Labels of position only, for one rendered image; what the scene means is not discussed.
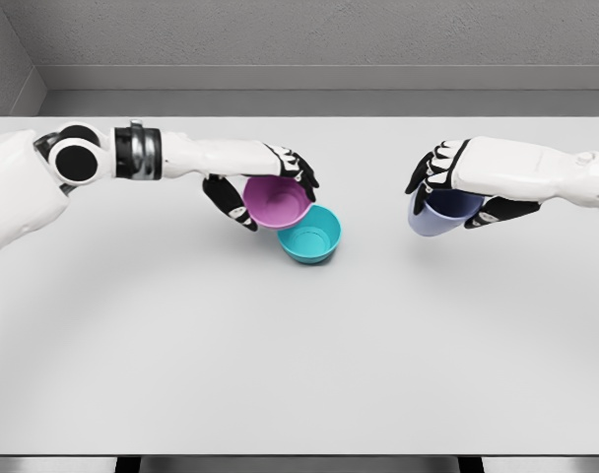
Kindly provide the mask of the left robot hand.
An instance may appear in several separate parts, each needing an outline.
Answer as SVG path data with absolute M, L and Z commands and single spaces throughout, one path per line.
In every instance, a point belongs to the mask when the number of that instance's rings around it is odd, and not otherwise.
M 258 230 L 244 201 L 228 176 L 278 176 L 291 178 L 303 190 L 306 198 L 316 201 L 314 190 L 319 183 L 308 162 L 295 151 L 259 141 L 211 141 L 205 152 L 204 193 L 230 219 L 252 232 Z

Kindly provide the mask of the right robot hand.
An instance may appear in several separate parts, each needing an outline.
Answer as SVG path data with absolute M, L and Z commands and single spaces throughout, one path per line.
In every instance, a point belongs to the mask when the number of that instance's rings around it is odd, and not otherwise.
M 497 138 L 443 141 L 418 162 L 405 192 L 415 196 L 416 215 L 441 191 L 486 197 L 468 230 L 513 220 L 555 197 L 554 179 L 537 171 L 545 155 L 543 146 Z

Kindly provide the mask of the teal bowl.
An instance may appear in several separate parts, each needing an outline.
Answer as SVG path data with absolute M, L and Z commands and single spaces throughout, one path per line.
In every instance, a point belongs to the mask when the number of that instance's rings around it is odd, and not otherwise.
M 330 209 L 313 205 L 294 226 L 277 231 L 283 250 L 296 262 L 317 264 L 328 259 L 338 247 L 342 225 Z

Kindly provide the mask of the purple bowl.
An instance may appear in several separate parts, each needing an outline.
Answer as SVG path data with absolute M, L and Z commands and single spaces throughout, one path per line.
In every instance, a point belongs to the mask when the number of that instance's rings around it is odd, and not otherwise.
M 304 189 L 290 177 L 249 177 L 242 198 L 251 218 L 272 230 L 296 225 L 312 205 Z

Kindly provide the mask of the lavender cup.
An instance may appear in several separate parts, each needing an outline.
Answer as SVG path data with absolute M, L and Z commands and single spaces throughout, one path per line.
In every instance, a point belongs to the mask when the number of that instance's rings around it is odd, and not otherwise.
M 410 228 L 423 237 L 439 236 L 463 225 L 485 201 L 484 196 L 457 189 L 439 189 L 425 201 L 423 210 L 415 214 L 416 199 L 423 193 L 424 188 L 420 186 L 411 199 L 408 212 Z

